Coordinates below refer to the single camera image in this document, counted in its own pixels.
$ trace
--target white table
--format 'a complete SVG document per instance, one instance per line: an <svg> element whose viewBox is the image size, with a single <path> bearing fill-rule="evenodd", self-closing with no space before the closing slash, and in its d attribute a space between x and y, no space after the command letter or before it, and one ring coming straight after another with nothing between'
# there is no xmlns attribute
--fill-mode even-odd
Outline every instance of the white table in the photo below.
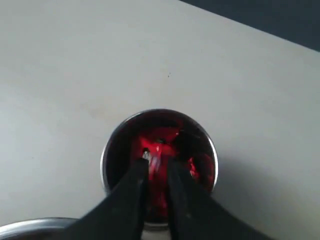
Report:
<svg viewBox="0 0 320 240"><path fill-rule="evenodd" d="M318 52L177 0L1 1L0 32L0 225L82 216L117 124L170 108L213 138L224 207L319 239Z"/></svg>

